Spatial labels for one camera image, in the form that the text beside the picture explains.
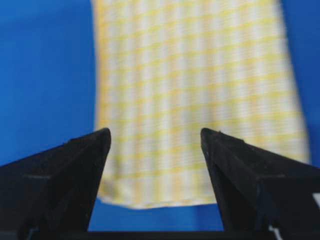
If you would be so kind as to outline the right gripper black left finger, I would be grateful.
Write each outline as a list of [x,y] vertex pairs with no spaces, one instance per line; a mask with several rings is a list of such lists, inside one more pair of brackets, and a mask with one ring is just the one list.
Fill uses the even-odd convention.
[[111,148],[102,128],[0,168],[0,237],[86,232]]

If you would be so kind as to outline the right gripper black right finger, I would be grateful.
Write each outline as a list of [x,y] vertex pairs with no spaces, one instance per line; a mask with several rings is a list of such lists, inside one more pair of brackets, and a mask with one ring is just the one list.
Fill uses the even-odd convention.
[[200,138],[222,239],[319,239],[319,168],[209,128]]

